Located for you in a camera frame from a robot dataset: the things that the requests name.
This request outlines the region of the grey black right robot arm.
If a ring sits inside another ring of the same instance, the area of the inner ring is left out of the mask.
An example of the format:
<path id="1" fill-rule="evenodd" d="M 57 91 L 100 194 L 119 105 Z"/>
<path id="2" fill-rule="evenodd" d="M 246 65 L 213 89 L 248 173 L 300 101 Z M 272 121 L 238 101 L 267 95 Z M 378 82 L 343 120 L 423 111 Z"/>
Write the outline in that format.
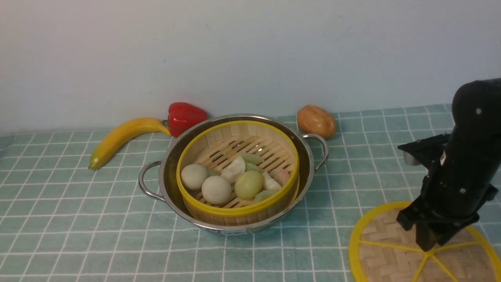
<path id="1" fill-rule="evenodd" d="M 498 193 L 491 180 L 501 162 L 500 106 L 499 78 L 464 84 L 453 97 L 450 134 L 398 147 L 406 164 L 428 170 L 420 195 L 396 218 L 404 230 L 416 229 L 423 251 L 478 222 L 478 211 Z"/>

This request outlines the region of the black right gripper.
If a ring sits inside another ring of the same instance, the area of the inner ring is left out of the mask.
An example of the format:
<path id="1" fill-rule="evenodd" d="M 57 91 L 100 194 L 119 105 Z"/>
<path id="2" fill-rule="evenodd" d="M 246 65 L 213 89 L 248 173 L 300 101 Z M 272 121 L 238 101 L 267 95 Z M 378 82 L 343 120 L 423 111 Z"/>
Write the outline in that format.
<path id="1" fill-rule="evenodd" d="M 422 181 L 420 195 L 397 215 L 404 230 L 416 227 L 416 243 L 424 252 L 442 246 L 479 220 L 478 211 L 497 189 L 491 180 L 499 168 L 499 155 L 445 149 L 433 161 Z"/>

